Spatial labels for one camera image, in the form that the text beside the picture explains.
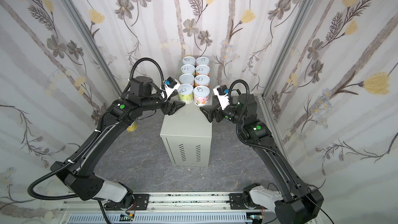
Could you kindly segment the green white labelled can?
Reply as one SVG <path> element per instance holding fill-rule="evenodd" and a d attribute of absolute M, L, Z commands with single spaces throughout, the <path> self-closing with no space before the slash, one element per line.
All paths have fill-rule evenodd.
<path fill-rule="evenodd" d="M 185 64 L 183 65 L 181 68 L 181 73 L 182 74 L 191 74 L 193 76 L 196 75 L 196 68 L 194 65 L 190 65 L 190 64 Z"/>

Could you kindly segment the pink labelled can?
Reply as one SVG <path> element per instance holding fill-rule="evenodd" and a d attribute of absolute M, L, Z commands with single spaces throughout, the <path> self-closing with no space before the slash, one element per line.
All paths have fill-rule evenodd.
<path fill-rule="evenodd" d="M 196 66 L 206 65 L 209 66 L 210 60 L 207 57 L 199 57 L 196 59 Z"/>

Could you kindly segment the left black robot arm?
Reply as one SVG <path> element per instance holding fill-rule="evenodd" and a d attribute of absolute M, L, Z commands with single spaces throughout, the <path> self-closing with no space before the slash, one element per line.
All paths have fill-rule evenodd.
<path fill-rule="evenodd" d="M 137 67 L 150 62 L 159 71 L 161 85 L 157 86 L 149 77 L 134 77 Z M 94 173 L 94 169 L 116 138 L 124 132 L 145 111 L 160 110 L 164 115 L 173 115 L 184 107 L 184 103 L 171 102 L 170 98 L 179 87 L 173 78 L 165 79 L 159 64 L 152 58 L 141 58 L 135 62 L 130 72 L 129 83 L 122 95 L 113 101 L 100 116 L 97 127 L 80 148 L 63 162 L 55 162 L 50 173 L 33 181 L 28 194 L 39 200 L 57 201 L 71 198 L 87 200 L 111 200 L 121 203 L 131 202 L 131 190 L 121 184 L 103 179 Z M 34 188 L 43 181 L 56 176 L 71 191 L 71 195 L 45 196 L 35 192 Z"/>

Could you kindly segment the pink white can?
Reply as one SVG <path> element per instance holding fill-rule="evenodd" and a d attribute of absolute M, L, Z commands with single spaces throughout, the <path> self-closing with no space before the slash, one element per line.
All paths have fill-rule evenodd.
<path fill-rule="evenodd" d="M 206 86 L 197 86 L 193 90 L 194 103 L 197 106 L 206 106 L 209 102 L 210 89 Z"/>

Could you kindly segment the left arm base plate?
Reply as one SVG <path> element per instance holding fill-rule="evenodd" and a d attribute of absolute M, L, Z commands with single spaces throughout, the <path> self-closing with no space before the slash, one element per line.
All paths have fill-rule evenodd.
<path fill-rule="evenodd" d="M 150 194 L 131 194 L 127 193 L 121 202 L 108 200 L 104 204 L 107 211 L 145 211 L 149 203 Z"/>

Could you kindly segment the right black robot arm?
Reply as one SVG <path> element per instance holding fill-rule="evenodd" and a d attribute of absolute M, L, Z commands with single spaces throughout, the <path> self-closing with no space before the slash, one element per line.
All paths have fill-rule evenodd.
<path fill-rule="evenodd" d="M 311 189 L 283 156 L 271 131 L 257 117 L 257 103 L 248 84 L 238 79 L 229 87 L 216 86 L 213 92 L 212 105 L 201 107 L 201 112 L 209 122 L 228 120 L 235 124 L 238 139 L 259 155 L 278 188 L 278 191 L 270 191 L 258 183 L 245 187 L 244 206 L 262 206 L 275 213 L 282 224 L 305 224 L 316 218 L 321 211 L 323 195 Z"/>

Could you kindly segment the orange yellow labelled can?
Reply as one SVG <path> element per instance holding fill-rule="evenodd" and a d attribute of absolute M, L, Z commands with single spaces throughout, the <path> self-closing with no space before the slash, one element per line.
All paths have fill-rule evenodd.
<path fill-rule="evenodd" d="M 194 79 L 195 76 L 193 76 L 192 74 L 182 74 L 179 77 L 179 82 L 181 84 L 189 84 L 191 86 L 194 86 Z"/>

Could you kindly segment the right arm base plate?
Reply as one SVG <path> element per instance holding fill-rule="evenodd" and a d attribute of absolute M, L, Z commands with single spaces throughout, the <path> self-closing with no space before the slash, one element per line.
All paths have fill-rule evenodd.
<path fill-rule="evenodd" d="M 250 209 L 252 207 L 249 196 L 245 192 L 229 194 L 229 204 L 232 210 Z"/>

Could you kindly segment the blue labelled can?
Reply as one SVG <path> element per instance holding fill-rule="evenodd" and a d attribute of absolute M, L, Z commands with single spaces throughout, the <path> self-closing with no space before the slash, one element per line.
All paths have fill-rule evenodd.
<path fill-rule="evenodd" d="M 192 56 L 186 56 L 182 58 L 183 65 L 193 65 L 196 66 L 196 58 Z"/>

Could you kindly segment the brown labelled can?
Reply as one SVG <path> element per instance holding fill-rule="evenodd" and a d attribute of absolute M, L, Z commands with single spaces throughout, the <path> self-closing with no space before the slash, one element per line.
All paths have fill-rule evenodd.
<path fill-rule="evenodd" d="M 196 73 L 196 76 L 199 76 L 199 75 L 209 76 L 210 75 L 210 67 L 207 65 L 198 65 L 195 68 L 195 73 Z"/>

